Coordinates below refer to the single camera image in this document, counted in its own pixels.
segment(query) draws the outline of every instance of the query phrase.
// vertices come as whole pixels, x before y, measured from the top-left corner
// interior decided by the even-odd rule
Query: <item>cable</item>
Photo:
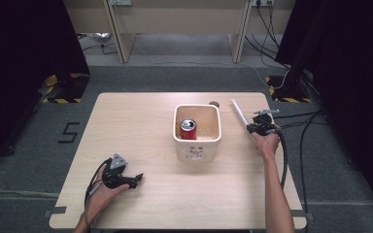
[[[321,111],[315,113],[311,118],[308,120],[307,125],[305,126],[304,130],[302,131],[301,135],[301,142],[299,144],[299,162],[300,162],[300,168],[301,168],[301,183],[302,183],[302,195],[304,198],[304,206],[305,206],[305,214],[308,214],[308,204],[307,204],[307,192],[305,187],[305,180],[304,180],[304,161],[302,158],[302,146],[304,141],[305,132],[307,131],[308,126],[310,126],[313,119],[320,113]],[[305,232],[308,232],[308,222],[305,226]]]
[[[281,126],[281,128],[282,129],[292,128],[292,127],[296,127],[296,126],[301,126],[305,123],[306,123],[306,121],[304,121],[304,122],[293,122],[293,123],[290,123],[290,124],[283,125],[283,126]],[[319,124],[319,125],[329,125],[327,123],[319,123],[319,122],[311,122],[311,123],[312,124]]]
[[[259,46],[261,46],[264,50],[268,50],[268,51],[270,51],[270,52],[272,52],[272,53],[274,53],[274,54],[277,54],[275,51],[270,50],[270,49],[268,49],[268,48],[265,48],[265,47],[264,47],[260,42],[258,42],[258,41],[256,40],[254,34],[251,34],[251,36],[253,37],[253,40],[254,40],[254,41],[255,41]]]
[[[283,147],[283,151],[284,151],[284,168],[283,168],[283,175],[281,176],[281,188],[284,189],[284,185],[286,184],[287,169],[288,169],[288,151],[287,151],[287,144],[286,144],[286,140],[284,139],[283,132],[281,132],[281,130],[277,130],[277,134],[280,137],[281,146]]]
[[[105,47],[110,46],[110,45],[106,45],[106,46],[105,45],[101,45],[102,53],[104,53],[104,54],[118,53],[117,51],[105,52],[104,51]]]
[[[88,197],[89,197],[89,193],[90,193],[90,191],[91,191],[92,188],[93,188],[93,185],[96,184],[96,183],[98,183],[98,182],[101,182],[102,180],[99,180],[99,181],[97,181],[96,183],[94,183],[93,181],[95,180],[95,178],[96,178],[96,176],[98,175],[99,170],[101,170],[102,166],[104,166],[105,164],[107,164],[109,160],[110,160],[110,158],[108,158],[107,160],[103,161],[103,162],[101,163],[101,165],[99,165],[98,169],[96,169],[95,174],[93,174],[92,179],[91,179],[90,182],[89,182],[89,185],[87,186],[86,193],[85,193],[85,200],[84,200],[84,207],[85,207],[85,209],[86,209],[86,201],[87,201],[87,199],[88,199]]]
[[[111,44],[108,44],[108,45],[104,45],[104,44],[102,44],[102,45],[95,45],[95,46],[90,46],[90,47],[86,47],[85,49],[83,49],[83,51],[85,51],[85,50],[88,50],[88,49],[92,49],[92,48],[95,48],[95,47],[101,47],[102,48],[102,51],[103,51],[103,49],[105,48],[105,47],[107,47],[107,46],[111,46],[111,45],[114,45],[115,43],[111,43]]]
[[[277,42],[277,38],[275,38],[275,32],[274,32],[274,23],[272,23],[272,15],[274,13],[274,6],[272,5],[272,2],[268,1],[268,10],[269,10],[269,26],[271,27],[272,36],[274,37],[275,42]]]
[[[268,66],[268,65],[265,63],[265,61],[263,60],[263,57],[262,57],[262,54],[264,53],[263,50],[265,49],[265,42],[266,42],[266,39],[268,39],[268,34],[265,35],[265,39],[264,39],[264,41],[263,41],[263,43],[262,43],[260,58],[261,58],[262,63],[263,63],[264,65]]]
[[[321,110],[311,112],[311,113],[305,113],[305,114],[298,114],[298,115],[289,115],[289,116],[274,116],[274,119],[276,118],[289,118],[289,117],[302,117],[302,116],[307,116],[307,115],[313,115],[316,113],[319,113]]]
[[[271,56],[270,54],[264,52],[262,49],[259,49],[256,45],[254,45],[254,44],[250,41],[250,39],[248,39],[247,36],[245,36],[245,39],[248,41],[248,43],[250,43],[250,45],[251,45],[251,46],[252,46],[256,51],[259,51],[259,52],[261,53],[261,60],[262,60],[262,55],[264,54],[264,55],[268,56],[269,58],[271,58],[272,60],[275,61],[275,58],[274,58],[273,56]],[[278,63],[279,63],[280,65],[282,65],[283,67],[285,67],[285,68],[277,67],[277,66],[267,65],[267,64],[265,64],[265,62],[264,62],[263,60],[262,60],[262,63],[263,63],[264,65],[266,65],[266,66],[269,66],[269,67],[278,68],[278,69],[283,69],[283,70],[289,70],[289,67],[288,67],[287,65],[285,65],[285,64],[283,64],[283,63],[280,63],[280,62],[278,62]]]
[[[266,22],[265,22],[265,20],[263,19],[262,14],[261,14],[261,12],[259,11],[259,8],[257,8],[256,10],[258,11],[259,17],[261,18],[262,23],[263,23],[264,26],[265,26],[265,29],[266,29],[266,31],[267,31],[267,35],[270,36],[271,40],[272,40],[272,41],[275,43],[275,45],[277,45],[277,47],[279,48],[280,45],[278,45],[277,40],[275,39],[275,37],[272,36],[271,32],[269,31],[269,27],[266,25]]]

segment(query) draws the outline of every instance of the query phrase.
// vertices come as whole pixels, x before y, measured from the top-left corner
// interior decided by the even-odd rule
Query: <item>soda can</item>
[[[183,119],[180,123],[180,136],[184,140],[196,140],[196,122],[193,119]]]

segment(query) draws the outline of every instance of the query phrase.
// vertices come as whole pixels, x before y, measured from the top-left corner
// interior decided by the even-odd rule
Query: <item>white bin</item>
[[[180,123],[186,118],[196,122],[196,140],[183,140],[180,137]],[[217,153],[221,138],[220,111],[214,105],[179,105],[175,109],[172,131],[181,161],[210,162]]]

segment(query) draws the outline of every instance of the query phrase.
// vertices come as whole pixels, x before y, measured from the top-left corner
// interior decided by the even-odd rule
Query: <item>wooden table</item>
[[[258,229],[265,228],[264,172],[254,140],[231,99],[247,119],[269,109],[261,93],[103,93],[100,94],[72,162],[52,228],[74,228],[84,210],[86,187],[102,161],[115,152],[128,160],[126,177],[144,173],[135,189],[120,194],[95,221],[102,229]],[[179,104],[220,103],[222,138],[208,164],[180,161],[172,138]],[[277,150],[280,173],[283,150]],[[301,204],[288,169],[289,206]],[[303,228],[305,217],[294,218]]]

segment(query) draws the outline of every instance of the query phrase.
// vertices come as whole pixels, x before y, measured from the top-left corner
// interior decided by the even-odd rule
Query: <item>wall outlet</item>
[[[274,0],[260,0],[261,5],[259,7],[274,6]],[[253,7],[256,7],[256,0],[253,1]]]
[[[111,6],[132,6],[131,0],[110,0]]]

